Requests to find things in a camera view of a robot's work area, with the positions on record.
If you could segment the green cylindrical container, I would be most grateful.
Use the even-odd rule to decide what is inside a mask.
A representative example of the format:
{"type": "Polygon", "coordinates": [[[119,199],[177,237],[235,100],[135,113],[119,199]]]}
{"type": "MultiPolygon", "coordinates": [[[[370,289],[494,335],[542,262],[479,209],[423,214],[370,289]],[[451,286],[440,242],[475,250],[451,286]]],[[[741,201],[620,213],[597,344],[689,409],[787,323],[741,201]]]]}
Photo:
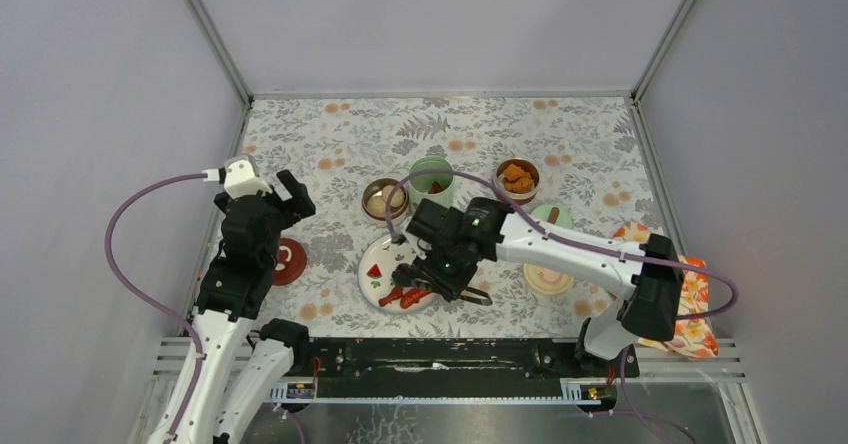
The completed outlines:
{"type": "Polygon", "coordinates": [[[417,208],[423,200],[433,201],[443,207],[449,208],[454,201],[453,175],[445,173],[452,170],[452,165],[444,158],[438,156],[425,156],[415,161],[409,169],[410,174],[417,174],[408,183],[409,196],[413,208],[417,208]],[[442,184],[445,190],[442,193],[430,195],[428,190],[434,181],[442,184]]]}

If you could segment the black tongs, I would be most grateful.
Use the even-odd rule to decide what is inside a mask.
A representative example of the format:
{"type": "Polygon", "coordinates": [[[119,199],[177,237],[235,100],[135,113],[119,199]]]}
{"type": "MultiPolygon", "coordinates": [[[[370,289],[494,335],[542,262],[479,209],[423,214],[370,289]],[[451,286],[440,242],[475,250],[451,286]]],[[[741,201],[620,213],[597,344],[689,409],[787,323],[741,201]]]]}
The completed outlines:
{"type": "Polygon", "coordinates": [[[412,264],[399,264],[391,273],[391,278],[397,285],[430,291],[446,302],[461,300],[475,305],[491,306],[493,300],[486,291],[470,286],[476,270],[475,265],[419,268],[412,264]]]}

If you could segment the rice ball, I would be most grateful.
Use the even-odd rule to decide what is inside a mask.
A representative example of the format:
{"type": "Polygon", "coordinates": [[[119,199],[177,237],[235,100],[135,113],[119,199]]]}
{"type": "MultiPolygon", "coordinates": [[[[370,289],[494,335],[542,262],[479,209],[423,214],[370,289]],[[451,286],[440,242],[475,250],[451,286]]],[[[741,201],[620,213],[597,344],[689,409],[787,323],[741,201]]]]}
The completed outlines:
{"type": "Polygon", "coordinates": [[[386,202],[381,196],[372,196],[366,202],[366,211],[378,219],[384,218],[386,214],[386,202]]]}
{"type": "Polygon", "coordinates": [[[382,200],[392,209],[402,207],[406,202],[403,188],[395,189],[395,185],[386,185],[381,191],[382,200]]]}

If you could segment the red sausage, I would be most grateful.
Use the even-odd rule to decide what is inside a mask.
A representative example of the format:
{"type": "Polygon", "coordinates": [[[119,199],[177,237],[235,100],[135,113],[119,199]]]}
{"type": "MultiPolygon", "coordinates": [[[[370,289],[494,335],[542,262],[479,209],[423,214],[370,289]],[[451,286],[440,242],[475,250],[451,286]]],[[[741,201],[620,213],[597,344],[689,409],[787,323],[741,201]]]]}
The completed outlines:
{"type": "Polygon", "coordinates": [[[413,305],[418,304],[423,298],[429,296],[430,291],[420,288],[412,288],[406,291],[400,299],[400,308],[408,309],[413,305]]]}

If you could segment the white plate with food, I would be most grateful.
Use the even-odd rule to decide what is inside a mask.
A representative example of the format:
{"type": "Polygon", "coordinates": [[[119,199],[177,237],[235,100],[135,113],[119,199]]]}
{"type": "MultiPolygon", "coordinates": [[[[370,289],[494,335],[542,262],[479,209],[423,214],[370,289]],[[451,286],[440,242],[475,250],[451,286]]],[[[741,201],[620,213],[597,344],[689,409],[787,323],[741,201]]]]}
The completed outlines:
{"type": "Polygon", "coordinates": [[[359,290],[367,303],[377,310],[392,315],[408,315],[430,307],[436,300],[431,293],[418,304],[408,309],[400,308],[400,300],[385,307],[378,305],[378,300],[386,296],[395,286],[391,273],[399,264],[411,264],[415,257],[422,257],[423,251],[417,246],[414,238],[403,244],[393,244],[390,235],[378,238],[365,250],[359,261],[356,277],[359,290]]]}

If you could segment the fried chicken piece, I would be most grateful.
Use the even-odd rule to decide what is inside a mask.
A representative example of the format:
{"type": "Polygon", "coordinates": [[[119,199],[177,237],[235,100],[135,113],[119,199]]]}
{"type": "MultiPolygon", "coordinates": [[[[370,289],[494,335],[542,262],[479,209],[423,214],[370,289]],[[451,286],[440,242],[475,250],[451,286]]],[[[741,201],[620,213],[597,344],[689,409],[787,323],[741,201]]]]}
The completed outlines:
{"type": "Polygon", "coordinates": [[[527,194],[535,189],[535,181],[530,175],[527,175],[521,181],[516,183],[507,183],[508,190],[515,194],[527,194]]]}
{"type": "Polygon", "coordinates": [[[509,164],[506,168],[503,169],[503,172],[501,173],[501,179],[504,184],[516,183],[524,179],[526,176],[527,172],[525,171],[525,169],[516,164],[509,164]]]}

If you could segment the green lid with handle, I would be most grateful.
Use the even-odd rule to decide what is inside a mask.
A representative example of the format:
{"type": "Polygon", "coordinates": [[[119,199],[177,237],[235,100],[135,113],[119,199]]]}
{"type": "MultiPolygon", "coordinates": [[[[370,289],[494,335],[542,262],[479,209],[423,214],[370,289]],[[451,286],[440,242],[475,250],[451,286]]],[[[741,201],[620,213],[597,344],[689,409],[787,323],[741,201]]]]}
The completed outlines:
{"type": "Polygon", "coordinates": [[[530,215],[537,220],[566,228],[573,229],[574,222],[568,208],[561,204],[540,204],[536,206],[530,215]]]}

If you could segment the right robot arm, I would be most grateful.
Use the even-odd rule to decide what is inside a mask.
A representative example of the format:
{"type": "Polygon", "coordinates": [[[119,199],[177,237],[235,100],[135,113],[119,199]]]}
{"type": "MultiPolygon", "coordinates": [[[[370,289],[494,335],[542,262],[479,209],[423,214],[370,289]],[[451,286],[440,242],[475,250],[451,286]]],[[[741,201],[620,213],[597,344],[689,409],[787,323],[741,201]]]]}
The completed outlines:
{"type": "Polygon", "coordinates": [[[472,199],[465,210],[425,200],[405,234],[426,248],[397,265],[393,281],[446,301],[490,304],[470,286],[483,260],[557,271],[615,296],[615,304],[581,327],[573,360],[583,374],[601,374],[641,339],[666,342],[675,336],[684,274],[664,236],[652,234],[644,243],[606,240],[537,221],[522,208],[485,197],[472,199]]]}

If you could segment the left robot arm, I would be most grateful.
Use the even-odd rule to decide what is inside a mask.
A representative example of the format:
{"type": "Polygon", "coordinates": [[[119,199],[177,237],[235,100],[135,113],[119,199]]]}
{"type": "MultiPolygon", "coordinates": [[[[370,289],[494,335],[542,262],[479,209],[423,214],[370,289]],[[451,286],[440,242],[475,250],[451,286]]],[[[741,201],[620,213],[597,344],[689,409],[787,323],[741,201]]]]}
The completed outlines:
{"type": "Polygon", "coordinates": [[[273,319],[246,366],[231,375],[272,287],[282,232],[316,212],[290,171],[277,178],[289,198],[252,172],[224,172],[215,198],[224,214],[221,239],[194,305],[196,335],[151,443],[238,443],[276,380],[309,365],[307,327],[273,319]]]}

